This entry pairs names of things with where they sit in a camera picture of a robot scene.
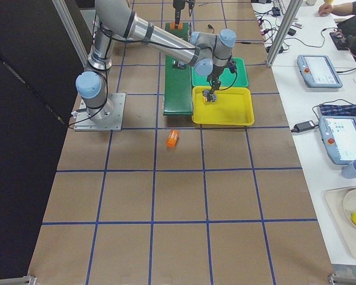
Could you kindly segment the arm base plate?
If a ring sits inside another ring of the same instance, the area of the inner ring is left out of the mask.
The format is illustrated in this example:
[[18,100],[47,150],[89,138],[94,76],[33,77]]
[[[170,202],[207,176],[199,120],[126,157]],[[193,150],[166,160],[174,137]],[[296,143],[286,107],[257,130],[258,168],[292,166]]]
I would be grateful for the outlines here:
[[109,93],[107,102],[101,109],[87,109],[83,99],[75,111],[74,131],[120,131],[122,129],[126,93]]

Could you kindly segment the person's forearm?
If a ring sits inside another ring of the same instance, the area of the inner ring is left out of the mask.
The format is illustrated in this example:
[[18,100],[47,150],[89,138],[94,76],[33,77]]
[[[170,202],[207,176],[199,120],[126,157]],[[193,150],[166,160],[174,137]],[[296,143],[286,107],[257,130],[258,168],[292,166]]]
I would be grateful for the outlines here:
[[324,3],[318,9],[318,14],[320,16],[326,16],[328,14],[337,16],[356,16],[356,1],[339,5],[333,4],[333,1],[324,1]]

